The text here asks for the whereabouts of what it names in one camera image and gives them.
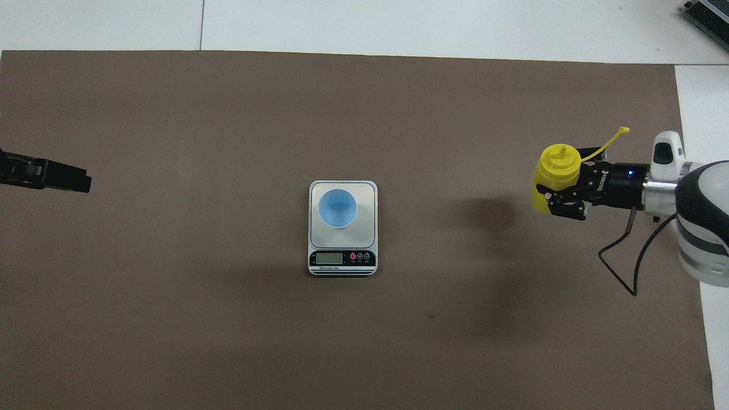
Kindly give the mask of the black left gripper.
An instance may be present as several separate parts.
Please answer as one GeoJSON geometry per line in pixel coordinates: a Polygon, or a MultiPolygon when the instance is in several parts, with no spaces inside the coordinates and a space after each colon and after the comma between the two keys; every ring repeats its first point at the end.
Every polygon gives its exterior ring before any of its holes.
{"type": "Polygon", "coordinates": [[[0,150],[0,185],[31,185],[38,190],[52,188],[89,194],[92,181],[85,169],[44,158],[34,158],[29,163],[0,150]]]}

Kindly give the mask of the grey ribbed metal device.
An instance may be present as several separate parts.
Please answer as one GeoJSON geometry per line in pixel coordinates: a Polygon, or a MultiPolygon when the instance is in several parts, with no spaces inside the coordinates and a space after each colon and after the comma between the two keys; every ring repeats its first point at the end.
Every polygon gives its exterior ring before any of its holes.
{"type": "Polygon", "coordinates": [[[682,15],[729,52],[729,0],[686,0],[682,15]]]}

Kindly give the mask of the yellow squeeze bottle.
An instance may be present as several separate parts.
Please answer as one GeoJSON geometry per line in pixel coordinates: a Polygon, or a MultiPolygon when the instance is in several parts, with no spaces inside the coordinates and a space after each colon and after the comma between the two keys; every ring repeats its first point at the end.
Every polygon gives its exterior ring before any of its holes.
{"type": "Polygon", "coordinates": [[[531,204],[535,209],[535,184],[542,183],[548,187],[561,190],[564,187],[580,182],[581,162],[594,161],[602,163],[607,160],[607,148],[618,138],[630,132],[630,128],[621,126],[617,132],[601,147],[575,148],[568,143],[553,143],[544,148],[540,154],[531,182],[531,204]]]}

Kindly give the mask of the silver digital kitchen scale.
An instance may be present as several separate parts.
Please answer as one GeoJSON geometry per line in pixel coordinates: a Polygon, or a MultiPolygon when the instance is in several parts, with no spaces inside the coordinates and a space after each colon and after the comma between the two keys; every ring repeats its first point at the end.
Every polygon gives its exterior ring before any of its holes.
{"type": "Polygon", "coordinates": [[[315,180],[308,191],[308,272],[315,277],[369,277],[378,269],[378,187],[370,180],[315,180]],[[320,198],[332,189],[353,194],[354,221],[335,229],[318,216],[320,198]]]}

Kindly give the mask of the brown table mat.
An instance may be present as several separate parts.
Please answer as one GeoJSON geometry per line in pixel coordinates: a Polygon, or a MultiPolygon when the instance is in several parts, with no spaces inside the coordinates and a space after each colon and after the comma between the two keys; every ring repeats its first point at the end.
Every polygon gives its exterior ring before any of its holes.
{"type": "Polygon", "coordinates": [[[649,162],[672,65],[271,52],[0,57],[0,410],[713,410],[698,282],[664,231],[536,212],[541,151],[649,162]],[[308,272],[315,180],[378,187],[378,269],[308,272]]]}

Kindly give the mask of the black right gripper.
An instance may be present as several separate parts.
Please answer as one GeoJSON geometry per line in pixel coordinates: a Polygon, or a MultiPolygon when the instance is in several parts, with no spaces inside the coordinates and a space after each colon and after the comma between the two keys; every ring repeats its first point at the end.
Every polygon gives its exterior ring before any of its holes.
{"type": "Polygon", "coordinates": [[[648,175],[649,165],[644,163],[581,162],[580,182],[561,190],[535,184],[535,209],[545,215],[584,221],[593,202],[612,208],[645,208],[648,175]],[[595,184],[588,182],[594,174],[595,184]]]}

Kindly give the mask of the light blue plastic cup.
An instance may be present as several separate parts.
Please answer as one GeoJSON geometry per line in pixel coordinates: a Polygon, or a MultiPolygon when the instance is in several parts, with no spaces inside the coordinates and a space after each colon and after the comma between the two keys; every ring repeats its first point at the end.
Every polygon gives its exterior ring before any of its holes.
{"type": "Polygon", "coordinates": [[[317,212],[318,217],[326,226],[340,229],[354,221],[358,205],[353,194],[337,188],[323,194],[318,201],[317,212]]]}

